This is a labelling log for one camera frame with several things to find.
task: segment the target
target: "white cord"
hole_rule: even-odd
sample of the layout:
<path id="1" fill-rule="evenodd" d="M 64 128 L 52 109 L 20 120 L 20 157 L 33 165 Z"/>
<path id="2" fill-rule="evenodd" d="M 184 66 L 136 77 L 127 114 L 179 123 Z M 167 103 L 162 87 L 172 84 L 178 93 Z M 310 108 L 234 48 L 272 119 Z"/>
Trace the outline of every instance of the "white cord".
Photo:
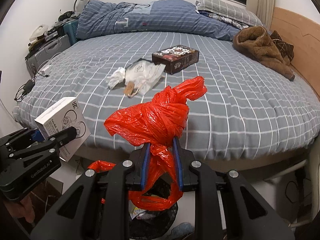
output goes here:
<path id="1" fill-rule="evenodd" d="M 44 61 L 44 62 L 39 66 L 39 68 L 38 68 L 39 70 L 36 70 L 35 76 L 41 71 L 41 69 L 44 67 L 45 64 L 49 63 L 50 60 L 52 60 L 55 56 L 57 56 L 57 55 L 59 55 L 59 54 L 61 54 L 61 53 L 62 53 L 62 52 L 58 52 L 58 53 L 54 54 L 51 59 Z"/>
<path id="2" fill-rule="evenodd" d="M 8 111 L 8 109 L 5 107 L 5 105 L 4 105 L 4 103 L 2 102 L 1 98 L 0 98 L 0 102 L 1 102 L 2 106 L 4 107 L 4 109 L 7 111 L 7 113 L 11 116 L 11 118 L 12 118 L 14 121 L 16 121 L 16 120 L 13 118 L 12 114 L 11 114 L 11 113 Z"/>

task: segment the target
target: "earphone box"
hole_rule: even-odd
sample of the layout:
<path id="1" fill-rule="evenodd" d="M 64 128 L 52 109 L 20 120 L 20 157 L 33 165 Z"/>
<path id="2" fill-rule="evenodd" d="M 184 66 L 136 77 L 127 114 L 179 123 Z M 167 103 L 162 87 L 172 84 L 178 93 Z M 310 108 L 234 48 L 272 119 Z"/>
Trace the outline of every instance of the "earphone box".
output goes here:
<path id="1" fill-rule="evenodd" d="M 48 138 L 70 126 L 76 128 L 76 139 L 60 148 L 60 157 L 66 162 L 71 159 L 90 135 L 76 97 L 61 98 L 39 115 L 35 122 L 44 138 Z"/>

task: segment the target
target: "brown fleece jacket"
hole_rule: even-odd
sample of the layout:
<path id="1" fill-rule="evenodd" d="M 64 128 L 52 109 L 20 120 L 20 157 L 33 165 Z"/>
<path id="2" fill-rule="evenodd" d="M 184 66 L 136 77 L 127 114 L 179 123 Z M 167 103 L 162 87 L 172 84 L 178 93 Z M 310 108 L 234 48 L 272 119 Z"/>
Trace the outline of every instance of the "brown fleece jacket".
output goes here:
<path id="1" fill-rule="evenodd" d="M 257 60 L 290 81 L 294 80 L 289 60 L 283 59 L 265 28 L 256 26 L 243 29 L 234 36 L 233 45 L 242 54 Z"/>

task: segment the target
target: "plastic bag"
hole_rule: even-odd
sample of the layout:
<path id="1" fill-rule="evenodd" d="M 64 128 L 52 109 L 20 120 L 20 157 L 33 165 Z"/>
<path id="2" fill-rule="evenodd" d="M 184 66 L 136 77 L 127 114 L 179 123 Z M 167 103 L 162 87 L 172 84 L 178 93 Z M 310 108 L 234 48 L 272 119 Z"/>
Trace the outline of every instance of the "plastic bag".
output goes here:
<path id="1" fill-rule="evenodd" d="M 116 164 L 114 163 L 108 163 L 105 161 L 96 161 L 94 163 L 91 163 L 88 169 L 92 169 L 95 172 L 110 171 L 114 166 L 116 166 Z"/>
<path id="2" fill-rule="evenodd" d="M 129 199 L 138 208 L 161 211 L 170 208 L 182 197 L 176 181 L 172 153 L 174 136 L 181 137 L 186 127 L 189 107 L 187 99 L 196 100 L 207 92 L 204 78 L 197 76 L 157 93 L 151 102 L 120 109 L 106 119 L 104 125 L 111 136 L 116 133 L 134 146 L 150 142 L 151 158 L 148 180 L 144 191 L 129 192 Z M 143 196 L 165 172 L 173 180 L 168 199 Z"/>
<path id="3" fill-rule="evenodd" d="M 108 86 L 113 89 L 125 79 L 125 85 L 128 85 L 129 82 L 134 83 L 135 92 L 131 96 L 137 93 L 145 95 L 159 81 L 164 68 L 164 64 L 155 65 L 151 61 L 141 58 L 126 68 L 119 67 L 114 71 Z"/>
<path id="4" fill-rule="evenodd" d="M 144 96 L 159 81 L 164 68 L 164 64 L 155 65 L 141 58 L 125 69 L 125 85 L 133 82 L 136 93 Z"/>

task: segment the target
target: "gray plaid bedsheet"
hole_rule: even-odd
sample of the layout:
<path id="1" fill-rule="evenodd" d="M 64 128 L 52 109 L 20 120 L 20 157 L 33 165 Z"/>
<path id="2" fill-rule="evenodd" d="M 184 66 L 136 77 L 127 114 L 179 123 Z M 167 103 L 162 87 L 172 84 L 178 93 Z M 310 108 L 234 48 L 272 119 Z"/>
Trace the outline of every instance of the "gray plaid bedsheet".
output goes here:
<path id="1" fill-rule="evenodd" d="M 199 62 L 163 77 L 145 96 L 128 98 L 123 88 L 108 89 L 108 77 L 120 66 L 173 45 L 199 49 Z M 235 51 L 232 43 L 209 37 L 165 32 L 113 34 L 79 41 L 51 62 L 50 77 L 36 85 L 13 110 L 15 119 L 35 127 L 34 119 L 62 97 L 77 96 L 91 131 L 89 147 L 134 149 L 111 137 L 104 121 L 117 109 L 150 101 L 170 85 L 201 75 L 208 92 L 190 108 L 182 147 L 198 159 L 254 159 L 305 147 L 318 135 L 320 103 L 300 78 L 288 81 Z"/>

